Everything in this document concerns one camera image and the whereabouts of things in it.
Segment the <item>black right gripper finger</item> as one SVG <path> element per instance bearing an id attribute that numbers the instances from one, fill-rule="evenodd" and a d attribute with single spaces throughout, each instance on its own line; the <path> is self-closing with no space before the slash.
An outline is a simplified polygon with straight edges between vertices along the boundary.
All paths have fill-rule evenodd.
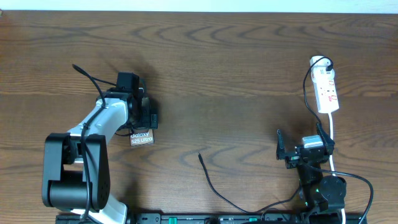
<path id="1" fill-rule="evenodd" d="M 284 160 L 286 157 L 286 151 L 284 146 L 284 140 L 282 137 L 282 131 L 280 129 L 277 130 L 277 149 L 276 149 L 276 158 L 278 160 Z"/>
<path id="2" fill-rule="evenodd" d="M 332 155 L 335 148 L 334 140 L 332 140 L 331 137 L 324 131 L 320 123 L 317 123 L 316 127 L 317 127 L 317 133 L 323 142 L 323 147 L 325 148 L 326 155 L 328 156 Z"/>

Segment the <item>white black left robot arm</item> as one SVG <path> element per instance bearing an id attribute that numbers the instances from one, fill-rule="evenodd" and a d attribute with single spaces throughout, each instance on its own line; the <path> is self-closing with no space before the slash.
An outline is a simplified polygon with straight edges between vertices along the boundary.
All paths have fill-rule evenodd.
<path id="1" fill-rule="evenodd" d="M 108 144 L 121 129 L 157 129 L 157 112 L 144 88 L 110 88 L 93 110 L 65 133 L 44 142 L 42 201 L 79 222 L 133 223 L 129 206 L 111 194 Z"/>

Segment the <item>grey Galaxy smartphone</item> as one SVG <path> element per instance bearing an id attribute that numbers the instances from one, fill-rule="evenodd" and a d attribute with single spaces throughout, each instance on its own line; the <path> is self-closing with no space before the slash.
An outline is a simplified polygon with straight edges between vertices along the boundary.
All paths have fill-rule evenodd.
<path id="1" fill-rule="evenodd" d="M 136 130 L 134 134 L 130 135 L 130 146 L 142 146 L 146 144 L 153 144 L 155 142 L 154 133 L 152 129 Z"/>

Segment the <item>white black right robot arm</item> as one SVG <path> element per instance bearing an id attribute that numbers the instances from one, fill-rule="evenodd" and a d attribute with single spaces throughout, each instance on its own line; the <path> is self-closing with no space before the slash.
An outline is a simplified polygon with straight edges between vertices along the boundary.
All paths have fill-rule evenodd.
<path id="1" fill-rule="evenodd" d="M 302 138 L 293 151 L 286 150 L 282 131 L 277 130 L 276 158 L 284 160 L 287 169 L 296 169 L 303 197 L 312 213 L 335 213 L 345 207 L 346 181 L 334 175 L 323 175 L 321 165 L 328 162 L 335 142 L 320 124 L 317 134 Z"/>

